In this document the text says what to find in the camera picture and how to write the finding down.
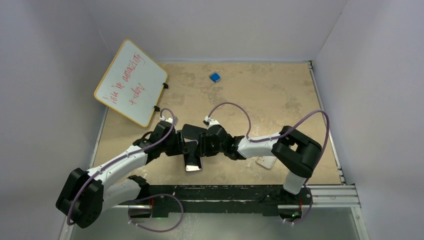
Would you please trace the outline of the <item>lavender phone case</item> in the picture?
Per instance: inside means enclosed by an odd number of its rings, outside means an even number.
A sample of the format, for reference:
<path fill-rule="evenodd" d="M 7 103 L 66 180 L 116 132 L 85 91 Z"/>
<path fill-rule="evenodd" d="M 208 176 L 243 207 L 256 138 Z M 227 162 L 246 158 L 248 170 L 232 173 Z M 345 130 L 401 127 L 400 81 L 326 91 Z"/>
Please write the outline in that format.
<path fill-rule="evenodd" d="M 196 147 L 198 146 L 198 141 L 197 140 L 188 140 L 185 142 L 185 144 L 187 145 L 187 147 L 189 149 L 196 149 Z"/>

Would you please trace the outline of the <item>black phone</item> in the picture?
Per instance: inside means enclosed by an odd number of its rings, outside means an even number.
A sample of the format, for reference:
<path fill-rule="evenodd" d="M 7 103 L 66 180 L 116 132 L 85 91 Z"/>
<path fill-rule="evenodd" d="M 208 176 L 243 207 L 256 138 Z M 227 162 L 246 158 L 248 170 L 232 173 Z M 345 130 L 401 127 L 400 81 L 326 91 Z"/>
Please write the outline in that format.
<path fill-rule="evenodd" d="M 189 148 L 189 152 L 183 155 L 185 171 L 188 173 L 198 172 L 202 170 L 202 160 L 201 157 L 196 154 L 196 149 Z"/>
<path fill-rule="evenodd" d="M 205 134 L 207 132 L 206 128 L 191 125 L 191 124 L 184 124 L 181 130 L 181 133 L 184 138 L 187 138 L 189 140 L 199 140 L 201 134 Z"/>

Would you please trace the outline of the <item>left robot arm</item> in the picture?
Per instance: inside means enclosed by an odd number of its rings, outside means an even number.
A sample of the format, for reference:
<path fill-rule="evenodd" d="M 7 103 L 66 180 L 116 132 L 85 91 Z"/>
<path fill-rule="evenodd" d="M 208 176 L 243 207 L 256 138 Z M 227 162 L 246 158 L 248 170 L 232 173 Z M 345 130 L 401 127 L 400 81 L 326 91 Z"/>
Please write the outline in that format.
<path fill-rule="evenodd" d="M 87 228 L 103 211 L 121 203 L 142 205 L 165 197 L 166 193 L 152 194 L 151 186 L 141 176 L 131 175 L 121 183 L 118 180 L 162 153 L 168 156 L 187 153 L 182 133 L 175 129 L 176 123 L 176 117 L 161 118 L 153 132 L 137 139 L 113 159 L 88 170 L 71 171 L 55 203 L 65 214 L 66 224 Z"/>

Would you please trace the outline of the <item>white phone case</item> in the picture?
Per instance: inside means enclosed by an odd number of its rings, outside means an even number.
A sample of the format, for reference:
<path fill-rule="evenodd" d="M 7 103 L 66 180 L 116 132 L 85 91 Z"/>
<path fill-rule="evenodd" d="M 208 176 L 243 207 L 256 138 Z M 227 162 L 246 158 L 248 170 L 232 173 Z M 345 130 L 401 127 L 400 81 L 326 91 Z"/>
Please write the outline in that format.
<path fill-rule="evenodd" d="M 261 167 L 270 170 L 276 162 L 275 156 L 258 156 L 255 159 L 255 162 Z"/>

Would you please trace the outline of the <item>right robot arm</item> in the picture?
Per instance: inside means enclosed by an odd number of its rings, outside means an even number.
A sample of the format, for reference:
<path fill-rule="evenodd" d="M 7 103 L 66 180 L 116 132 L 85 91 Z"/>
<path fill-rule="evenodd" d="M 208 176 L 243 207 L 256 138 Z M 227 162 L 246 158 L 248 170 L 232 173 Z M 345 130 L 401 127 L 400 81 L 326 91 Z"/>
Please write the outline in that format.
<path fill-rule="evenodd" d="M 301 188 L 312 177 L 322 152 L 323 147 L 317 141 L 288 125 L 263 139 L 231 136 L 221 125 L 213 125 L 199 134 L 195 150 L 201 158 L 222 153 L 234 161 L 275 157 L 288 169 L 280 191 L 282 200 L 288 204 L 300 198 Z"/>

